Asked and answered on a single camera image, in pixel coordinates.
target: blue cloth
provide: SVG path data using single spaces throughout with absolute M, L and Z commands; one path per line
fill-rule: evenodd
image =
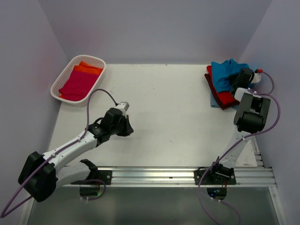
M 211 63 L 212 70 L 212 83 L 218 93 L 222 91 L 229 91 L 231 85 L 228 81 L 228 76 L 231 74 L 239 73 L 242 68 L 249 68 L 248 64 L 236 63 L 233 59 L 226 60 L 219 64 L 216 62 Z
M 215 101 L 215 98 L 212 95 L 212 93 L 210 93 L 210 106 L 211 106 L 211 108 L 220 108 L 218 103 Z M 238 105 L 235 105 L 232 107 L 232 109 L 238 110 L 238 107 L 239 107 Z

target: white table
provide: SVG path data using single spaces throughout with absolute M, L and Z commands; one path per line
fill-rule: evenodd
M 111 139 L 75 161 L 97 166 L 209 166 L 225 149 L 234 109 L 210 107 L 206 65 L 107 65 L 100 88 L 128 101 L 134 133 Z M 114 107 L 98 92 L 90 103 L 90 123 Z M 62 103 L 50 150 L 77 136 L 86 125 L 86 108 Z M 257 166 L 249 142 L 237 166 Z

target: white plastic basket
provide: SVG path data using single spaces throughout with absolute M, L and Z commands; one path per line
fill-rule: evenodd
M 70 101 L 70 100 L 66 100 L 63 98 L 59 97 L 59 89 L 61 89 L 65 83 L 67 82 L 67 80 L 70 78 L 71 72 L 73 70 L 73 67 L 75 65 L 79 65 L 79 63 L 81 61 L 84 61 L 92 66 L 98 67 L 98 68 L 102 68 L 102 72 L 99 76 L 99 78 L 96 80 L 95 84 L 93 85 L 93 87 L 91 88 L 91 90 L 89 91 L 89 93 L 87 94 L 87 96 L 80 100 L 80 101 Z M 58 99 L 59 101 L 62 102 L 66 102 L 68 104 L 74 105 L 74 106 L 85 106 L 88 102 L 88 97 L 91 94 L 91 92 L 96 89 L 97 84 L 100 81 L 100 78 L 102 77 L 102 74 L 105 70 L 106 64 L 103 60 L 93 57 L 93 56 L 89 56 L 89 55 L 78 55 L 76 57 L 74 57 L 66 66 L 66 68 L 61 72 L 61 74 L 59 75 L 59 77 L 56 79 L 56 81 L 54 82 L 54 84 L 52 85 L 50 92 L 51 95 Z

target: gray wall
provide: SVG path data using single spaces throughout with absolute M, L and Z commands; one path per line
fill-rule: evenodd
M 0 210 L 17 190 L 27 156 L 47 150 L 60 107 L 50 86 L 67 58 L 36 0 L 1 1 Z M 24 199 L 21 192 L 13 205 Z M 20 208 L 0 224 L 17 224 Z
M 292 225 L 300 221 L 299 8 L 299 0 L 273 0 L 240 59 L 255 68 L 264 68 L 275 80 L 274 96 L 280 101 L 282 116 L 274 130 L 257 139 L 264 162 L 274 169 L 280 198 Z M 270 82 L 265 78 L 261 90 L 268 88 Z M 274 121 L 275 116 L 273 105 L 270 120 Z
M 39 0 L 68 59 L 210 63 L 238 59 L 271 0 Z

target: gray floor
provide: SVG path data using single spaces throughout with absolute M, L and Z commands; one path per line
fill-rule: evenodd
M 225 199 L 241 214 L 243 225 L 277 225 L 268 188 L 229 188 Z M 223 225 L 236 225 L 228 207 L 204 198 Z M 79 188 L 62 187 L 44 202 L 34 203 L 29 225 L 214 225 L 202 210 L 196 188 L 108 188 L 86 204 Z

